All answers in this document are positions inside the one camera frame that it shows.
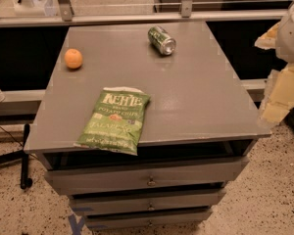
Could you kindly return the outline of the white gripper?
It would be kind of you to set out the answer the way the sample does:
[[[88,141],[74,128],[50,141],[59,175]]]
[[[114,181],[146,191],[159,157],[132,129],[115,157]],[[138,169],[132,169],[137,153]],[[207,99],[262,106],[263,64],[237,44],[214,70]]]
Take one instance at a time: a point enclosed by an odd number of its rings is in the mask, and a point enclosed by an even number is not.
[[[294,3],[280,23],[257,38],[255,46],[264,50],[275,48],[279,59],[294,63]],[[293,108],[294,64],[287,64],[283,70],[273,70],[269,76],[260,120],[266,124],[279,124]]]

